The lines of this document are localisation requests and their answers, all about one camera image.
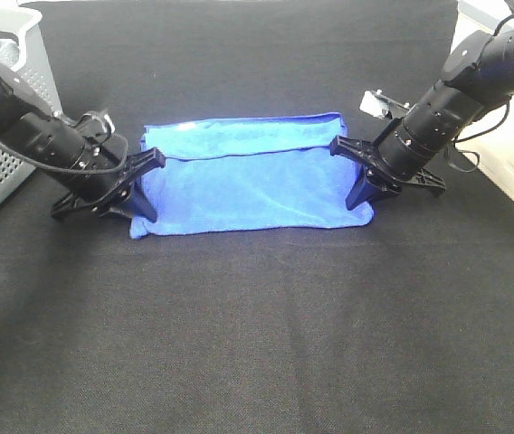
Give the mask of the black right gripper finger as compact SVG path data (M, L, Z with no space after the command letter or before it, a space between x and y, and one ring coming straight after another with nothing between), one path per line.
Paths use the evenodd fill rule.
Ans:
M371 177L366 174L366 169L362 168L345 199L346 208L349 211L353 211L362 203L371 203L376 193L377 188L373 184Z
M396 198L402 192L402 187L400 185L392 184L383 180L371 182L370 184L372 186L372 193L369 197L370 203L377 203Z

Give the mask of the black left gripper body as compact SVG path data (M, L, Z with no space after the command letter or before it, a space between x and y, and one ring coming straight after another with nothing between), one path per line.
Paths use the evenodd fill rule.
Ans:
M104 207L119 207L128 209L128 198L131 186L141 177L157 168L163 168L166 159L156 149L142 151L127 156L120 169L104 175L89 175L88 170L109 169L120 163L120 159L113 153L116 146L124 147L128 144L126 138L114 135L100 145L98 154L84 154L79 161L86 166L79 175L56 174L53 176L68 189L68 193L57 201L51 209L51 216L62 220L74 212L88 211L98 215L98 210Z

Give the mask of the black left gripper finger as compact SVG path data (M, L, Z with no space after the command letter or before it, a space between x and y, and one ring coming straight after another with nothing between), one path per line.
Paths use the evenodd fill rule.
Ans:
M131 186L128 209L133 216L144 217L150 222L157 221L157 210L143 193L139 181Z
M131 210L125 210L119 207L104 207L98 210L99 217L121 217L121 218L133 218L134 213Z

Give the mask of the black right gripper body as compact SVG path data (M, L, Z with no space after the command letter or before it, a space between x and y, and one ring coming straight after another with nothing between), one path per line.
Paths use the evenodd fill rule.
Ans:
M329 152L332 156L342 156L358 163L361 169L366 169L366 174L371 177L372 182L383 180L400 185L402 189L425 189L435 197L446 190L444 180L424 167L418 168L408 179L395 175L394 171L380 160L377 146L370 141L336 136L329 145Z

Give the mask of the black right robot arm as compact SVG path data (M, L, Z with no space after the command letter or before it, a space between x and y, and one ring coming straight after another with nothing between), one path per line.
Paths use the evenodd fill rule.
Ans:
M333 156L360 165L345 199L348 210L395 197L405 187L434 196L445 191L443 179L426 165L454 145L471 123L508 107L514 95L514 29L503 27L499 22L493 33L476 31L466 37L446 59L439 80L405 113L394 114L373 140L332 140Z

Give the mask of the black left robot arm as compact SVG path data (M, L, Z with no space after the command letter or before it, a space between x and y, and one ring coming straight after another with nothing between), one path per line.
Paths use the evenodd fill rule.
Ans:
M142 175L166 164L156 148L129 153L107 111L73 120L49 104L15 71L0 63L0 150L43 170L66 188L51 209L61 220L80 211L157 220L143 193Z

